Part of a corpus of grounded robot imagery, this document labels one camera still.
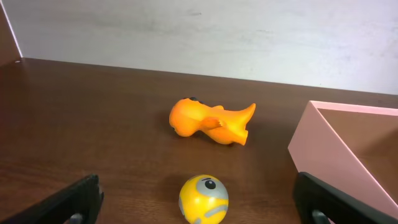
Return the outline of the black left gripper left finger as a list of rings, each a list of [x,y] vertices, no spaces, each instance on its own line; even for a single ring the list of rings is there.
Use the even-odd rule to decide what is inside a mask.
[[[104,200],[99,177],[90,174],[1,223],[83,223],[97,221]]]

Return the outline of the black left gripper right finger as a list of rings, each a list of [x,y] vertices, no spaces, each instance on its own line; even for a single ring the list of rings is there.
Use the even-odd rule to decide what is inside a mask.
[[[302,223],[397,224],[387,215],[308,172],[295,179],[293,199]]]

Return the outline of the pink cardboard box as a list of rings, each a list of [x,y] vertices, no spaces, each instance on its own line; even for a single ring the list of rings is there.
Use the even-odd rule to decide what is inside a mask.
[[[309,101],[288,150],[308,172],[397,217],[397,110]]]

